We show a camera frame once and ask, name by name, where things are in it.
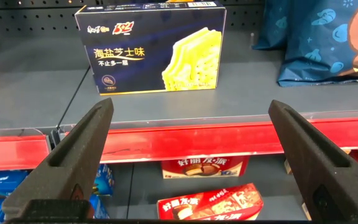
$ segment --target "lower shelf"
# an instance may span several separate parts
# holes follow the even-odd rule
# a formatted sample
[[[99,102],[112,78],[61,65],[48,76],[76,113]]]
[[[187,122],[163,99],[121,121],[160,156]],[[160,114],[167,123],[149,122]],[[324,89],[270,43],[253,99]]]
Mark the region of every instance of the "lower shelf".
[[[136,163],[132,183],[128,178],[132,164],[116,164],[112,166],[115,193],[104,198],[104,204],[111,218],[158,219],[160,199],[254,183],[264,200],[258,220],[306,220],[301,195],[293,176],[285,172],[284,160],[283,155],[252,156],[242,177],[205,179],[162,179],[159,162]]]

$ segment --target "brand logo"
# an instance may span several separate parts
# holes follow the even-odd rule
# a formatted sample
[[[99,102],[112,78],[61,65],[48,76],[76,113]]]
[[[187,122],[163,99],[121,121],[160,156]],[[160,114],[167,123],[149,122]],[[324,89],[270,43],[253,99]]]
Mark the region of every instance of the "brand logo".
[[[105,84],[106,86],[113,86],[114,84],[116,84],[116,80],[114,79],[114,77],[112,77],[111,75],[105,75],[102,77],[102,82],[103,84]]]
[[[7,180],[9,178],[9,176],[6,176],[6,177],[0,177],[0,181],[2,180]]]
[[[134,21],[132,22],[125,22],[125,23],[117,23],[114,27],[114,30],[112,31],[112,34],[124,34],[129,35],[130,31],[132,31],[132,28],[134,26]]]
[[[97,26],[95,28],[88,26],[88,33],[90,33],[90,34],[98,34],[100,32],[109,32],[109,31],[110,31],[110,28],[104,27],[104,26]]]

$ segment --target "chocolate pie box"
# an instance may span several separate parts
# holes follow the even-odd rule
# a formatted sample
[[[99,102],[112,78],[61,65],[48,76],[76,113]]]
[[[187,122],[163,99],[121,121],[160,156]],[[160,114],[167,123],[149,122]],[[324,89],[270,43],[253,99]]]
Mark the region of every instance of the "chocolate pie box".
[[[208,157],[162,161],[164,179],[189,177],[239,177],[244,174],[249,156]]]
[[[157,202],[162,220],[255,220],[264,202],[254,184]]]

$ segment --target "red logo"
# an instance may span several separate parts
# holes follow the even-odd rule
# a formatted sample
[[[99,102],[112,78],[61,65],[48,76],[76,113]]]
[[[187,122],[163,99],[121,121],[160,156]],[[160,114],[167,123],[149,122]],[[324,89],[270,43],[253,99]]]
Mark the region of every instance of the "red logo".
[[[134,26],[134,21],[125,22],[125,23],[117,23],[112,34],[124,34],[129,35],[129,32],[132,31],[132,27]]]

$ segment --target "cracker image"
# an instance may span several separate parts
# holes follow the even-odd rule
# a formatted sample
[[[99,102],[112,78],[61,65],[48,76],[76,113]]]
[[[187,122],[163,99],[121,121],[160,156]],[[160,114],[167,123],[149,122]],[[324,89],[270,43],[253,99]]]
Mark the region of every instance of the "cracker image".
[[[205,27],[175,43],[171,62],[162,72],[165,89],[215,88],[221,42],[221,32]]]

